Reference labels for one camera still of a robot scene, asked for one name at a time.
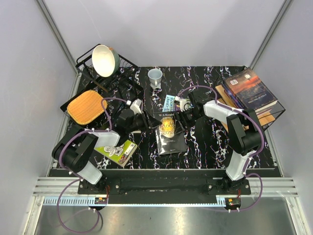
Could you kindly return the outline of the light blue treehouse book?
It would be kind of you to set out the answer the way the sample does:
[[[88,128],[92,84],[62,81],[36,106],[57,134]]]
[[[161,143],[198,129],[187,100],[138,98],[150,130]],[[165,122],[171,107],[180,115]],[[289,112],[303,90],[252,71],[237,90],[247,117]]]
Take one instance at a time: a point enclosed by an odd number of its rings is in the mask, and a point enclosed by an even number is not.
[[[178,103],[175,103],[175,96],[173,95],[166,95],[164,104],[163,104],[163,112],[172,112],[172,111],[179,111],[180,107]]]

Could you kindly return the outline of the black moon and sixpence book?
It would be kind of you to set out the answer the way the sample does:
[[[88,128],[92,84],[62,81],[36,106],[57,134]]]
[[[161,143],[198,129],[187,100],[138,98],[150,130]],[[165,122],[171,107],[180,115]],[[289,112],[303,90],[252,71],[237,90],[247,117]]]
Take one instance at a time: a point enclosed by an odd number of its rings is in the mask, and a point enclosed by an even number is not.
[[[179,132],[180,125],[174,111],[154,113],[154,118],[161,122],[156,128],[156,142],[159,155],[186,152],[184,133]]]

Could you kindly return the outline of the lime green cartoon book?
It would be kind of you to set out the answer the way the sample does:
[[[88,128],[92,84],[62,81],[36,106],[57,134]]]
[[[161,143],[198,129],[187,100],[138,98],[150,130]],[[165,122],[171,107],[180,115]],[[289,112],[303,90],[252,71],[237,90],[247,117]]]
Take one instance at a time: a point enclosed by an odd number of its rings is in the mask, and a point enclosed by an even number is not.
[[[125,167],[133,153],[137,150],[137,144],[127,140],[121,146],[100,146],[96,147],[95,150],[119,166]]]

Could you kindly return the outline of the dark blue galaxy book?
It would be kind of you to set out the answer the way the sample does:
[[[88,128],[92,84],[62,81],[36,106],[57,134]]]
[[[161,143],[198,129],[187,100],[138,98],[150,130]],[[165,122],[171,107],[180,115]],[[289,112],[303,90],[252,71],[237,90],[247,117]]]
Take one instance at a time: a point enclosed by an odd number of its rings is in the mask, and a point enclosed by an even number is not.
[[[245,109],[245,106],[240,102],[240,100],[232,93],[227,85],[222,84],[225,94],[232,100],[237,108]]]

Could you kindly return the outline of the dark tale of cities book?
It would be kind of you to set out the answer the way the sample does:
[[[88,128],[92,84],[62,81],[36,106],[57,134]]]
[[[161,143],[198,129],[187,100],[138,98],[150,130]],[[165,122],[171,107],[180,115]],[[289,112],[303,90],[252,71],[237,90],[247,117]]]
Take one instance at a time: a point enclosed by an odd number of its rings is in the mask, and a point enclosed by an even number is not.
[[[222,84],[228,86],[245,106],[245,109],[253,109],[256,113],[269,109],[277,103],[276,96],[251,68],[245,68],[241,72],[225,78]]]

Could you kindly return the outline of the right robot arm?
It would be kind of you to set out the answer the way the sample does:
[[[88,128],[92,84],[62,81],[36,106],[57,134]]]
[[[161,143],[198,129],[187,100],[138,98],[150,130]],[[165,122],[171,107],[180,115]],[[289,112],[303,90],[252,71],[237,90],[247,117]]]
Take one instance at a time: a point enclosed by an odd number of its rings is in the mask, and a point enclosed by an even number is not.
[[[219,180],[218,188],[233,194],[244,183],[247,165],[252,156],[264,148],[264,132],[253,109],[237,109],[217,99],[188,94],[188,98],[175,96],[174,102],[180,110],[174,112],[175,133],[180,134],[195,126],[204,116],[225,123],[228,129],[229,145],[233,149],[225,176]]]

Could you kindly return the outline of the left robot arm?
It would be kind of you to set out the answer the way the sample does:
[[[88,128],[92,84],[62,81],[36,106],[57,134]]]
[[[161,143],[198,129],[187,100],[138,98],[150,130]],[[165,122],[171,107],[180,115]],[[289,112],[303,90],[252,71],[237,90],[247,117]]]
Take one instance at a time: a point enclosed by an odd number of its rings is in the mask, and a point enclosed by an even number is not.
[[[130,108],[120,111],[119,116],[106,130],[84,129],[76,125],[56,144],[52,158],[59,165],[86,180],[89,189],[96,194],[105,190],[103,175],[90,161],[96,147],[116,147],[123,144],[128,135],[135,131],[146,132],[161,126],[161,121],[152,117],[146,110],[135,113]]]

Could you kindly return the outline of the grey mug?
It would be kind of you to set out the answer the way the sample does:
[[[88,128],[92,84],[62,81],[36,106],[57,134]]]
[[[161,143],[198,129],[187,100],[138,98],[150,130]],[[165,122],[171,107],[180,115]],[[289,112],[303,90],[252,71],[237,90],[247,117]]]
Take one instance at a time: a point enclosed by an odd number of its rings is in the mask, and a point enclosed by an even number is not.
[[[162,71],[160,69],[151,69],[148,71],[150,86],[153,89],[161,88]]]

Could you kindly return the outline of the woven orange mat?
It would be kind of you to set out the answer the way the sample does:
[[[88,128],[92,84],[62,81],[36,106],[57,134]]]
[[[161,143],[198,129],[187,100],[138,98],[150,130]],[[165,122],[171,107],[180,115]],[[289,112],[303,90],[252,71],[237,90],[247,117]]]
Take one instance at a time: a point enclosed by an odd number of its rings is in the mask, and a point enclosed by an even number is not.
[[[104,113],[107,101],[94,90],[83,92],[71,101],[67,106],[70,117],[80,125],[87,125]]]

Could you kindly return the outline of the white green bowl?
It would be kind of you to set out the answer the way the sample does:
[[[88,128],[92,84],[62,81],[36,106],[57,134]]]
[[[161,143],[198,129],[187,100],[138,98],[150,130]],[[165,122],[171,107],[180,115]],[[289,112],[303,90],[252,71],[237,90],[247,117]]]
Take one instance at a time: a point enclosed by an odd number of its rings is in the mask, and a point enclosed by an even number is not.
[[[119,55],[112,48],[97,45],[92,52],[92,64],[95,71],[102,77],[110,77],[119,68]]]

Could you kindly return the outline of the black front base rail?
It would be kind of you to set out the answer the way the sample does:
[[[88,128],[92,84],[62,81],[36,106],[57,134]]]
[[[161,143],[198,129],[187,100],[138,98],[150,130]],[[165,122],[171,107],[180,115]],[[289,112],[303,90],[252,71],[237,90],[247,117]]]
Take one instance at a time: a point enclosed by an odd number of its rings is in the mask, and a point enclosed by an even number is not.
[[[249,181],[231,183],[224,169],[107,169],[94,186],[82,181],[79,194],[109,194],[111,204],[209,204],[216,196],[251,195]]]

